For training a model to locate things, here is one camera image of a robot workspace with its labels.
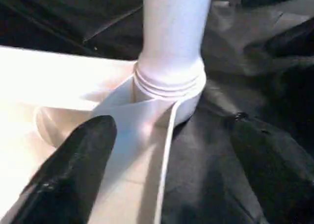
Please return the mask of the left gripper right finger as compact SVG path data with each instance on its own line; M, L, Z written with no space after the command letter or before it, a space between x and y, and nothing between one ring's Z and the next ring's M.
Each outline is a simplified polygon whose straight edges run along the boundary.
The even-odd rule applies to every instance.
M314 222L314 159L272 124L241 112L230 140L269 224Z

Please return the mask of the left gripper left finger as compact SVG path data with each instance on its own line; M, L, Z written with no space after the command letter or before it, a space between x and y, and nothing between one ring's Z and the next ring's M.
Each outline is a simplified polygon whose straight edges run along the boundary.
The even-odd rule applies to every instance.
M75 128L23 189L12 223L88 223L116 137L109 115Z

